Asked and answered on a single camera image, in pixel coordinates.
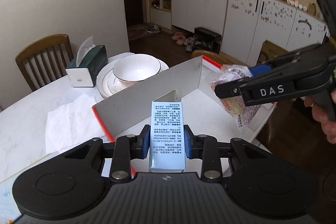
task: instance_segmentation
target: blue object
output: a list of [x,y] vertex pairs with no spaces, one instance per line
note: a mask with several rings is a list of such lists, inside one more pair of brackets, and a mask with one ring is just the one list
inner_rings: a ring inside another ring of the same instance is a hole
[[190,136],[188,133],[184,131],[184,149],[185,149],[185,155],[188,159],[191,158],[191,143],[190,143]]
[[151,136],[151,127],[148,127],[147,132],[143,138],[143,147],[142,147],[142,158],[143,159],[145,159],[148,154],[150,136]]
[[259,74],[262,74],[264,72],[267,72],[267,71],[270,71],[272,69],[272,66],[271,65],[264,65],[264,64],[261,64],[261,65],[257,65],[253,68],[250,68],[250,72],[252,73],[253,76],[256,76],[256,75],[259,75]]

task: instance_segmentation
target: tissue box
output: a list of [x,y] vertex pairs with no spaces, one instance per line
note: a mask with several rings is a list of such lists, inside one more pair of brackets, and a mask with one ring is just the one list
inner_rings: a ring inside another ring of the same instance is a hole
[[73,87],[90,87],[96,85],[97,75],[107,63],[105,45],[98,45],[85,55],[78,67],[75,57],[65,71]]
[[181,102],[152,102],[149,169],[182,172],[185,169]]

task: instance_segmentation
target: metal screw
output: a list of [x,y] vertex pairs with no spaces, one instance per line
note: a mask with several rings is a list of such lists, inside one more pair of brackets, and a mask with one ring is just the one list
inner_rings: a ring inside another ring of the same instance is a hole
[[204,176],[207,179],[217,179],[217,178],[219,178],[220,175],[221,175],[221,173],[219,173],[218,171],[215,171],[215,170],[209,170],[209,171],[204,172]]
[[115,171],[112,173],[112,178],[114,179],[125,179],[128,177],[128,173],[125,171]]

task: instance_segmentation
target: person's hand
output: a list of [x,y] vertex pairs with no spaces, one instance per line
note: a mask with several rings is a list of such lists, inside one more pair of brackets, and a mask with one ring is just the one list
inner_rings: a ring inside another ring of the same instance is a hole
[[[331,93],[331,98],[336,103],[336,89]],[[304,100],[305,107],[312,106],[311,113],[315,121],[321,123],[322,131],[327,135],[327,140],[330,143],[336,143],[336,122],[329,121],[326,110],[317,104],[314,104],[312,97],[307,96]]]

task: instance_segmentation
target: white bowl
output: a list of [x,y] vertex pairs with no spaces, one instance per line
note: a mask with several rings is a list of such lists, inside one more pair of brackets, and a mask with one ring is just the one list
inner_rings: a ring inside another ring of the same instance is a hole
[[122,81],[138,82],[157,74],[160,69],[161,63],[155,57],[134,54],[119,60],[113,67],[113,73]]

